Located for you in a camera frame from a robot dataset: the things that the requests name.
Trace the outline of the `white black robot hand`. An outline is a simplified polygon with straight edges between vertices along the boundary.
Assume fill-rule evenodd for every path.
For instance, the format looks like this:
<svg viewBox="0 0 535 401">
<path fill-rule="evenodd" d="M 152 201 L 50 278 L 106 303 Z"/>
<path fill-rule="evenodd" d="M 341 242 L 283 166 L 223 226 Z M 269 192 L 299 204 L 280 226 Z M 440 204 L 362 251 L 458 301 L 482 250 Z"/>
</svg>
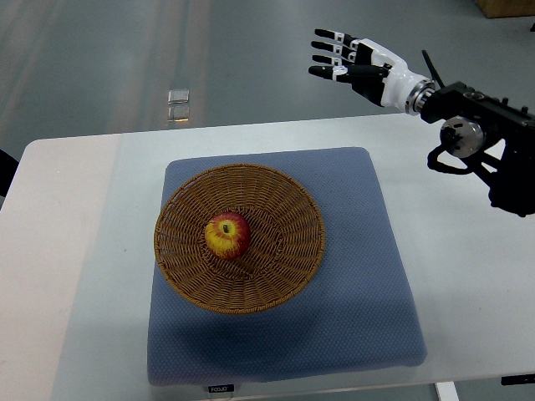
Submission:
<svg viewBox="0 0 535 401">
<path fill-rule="evenodd" d="M 320 40 L 311 46 L 326 54 L 315 54 L 308 72 L 348 84 L 372 104 L 416 115 L 436 88 L 431 79 L 410 71 L 403 58 L 367 38 L 321 28 L 314 34 Z"/>
</svg>

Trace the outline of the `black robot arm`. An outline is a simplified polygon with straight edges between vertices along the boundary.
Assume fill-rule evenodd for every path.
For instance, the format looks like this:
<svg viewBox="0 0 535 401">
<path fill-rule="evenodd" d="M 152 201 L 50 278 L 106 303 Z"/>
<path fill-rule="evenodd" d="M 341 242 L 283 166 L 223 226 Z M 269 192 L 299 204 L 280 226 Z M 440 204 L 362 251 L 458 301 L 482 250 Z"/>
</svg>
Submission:
<svg viewBox="0 0 535 401">
<path fill-rule="evenodd" d="M 520 217 L 534 213 L 534 115 L 515 109 L 508 98 L 493 98 L 462 82 L 445 85 L 422 52 L 438 90 L 415 103 L 423 121 L 442 121 L 440 144 L 427 167 L 450 175 L 476 175 L 489 188 L 494 208 Z"/>
</svg>

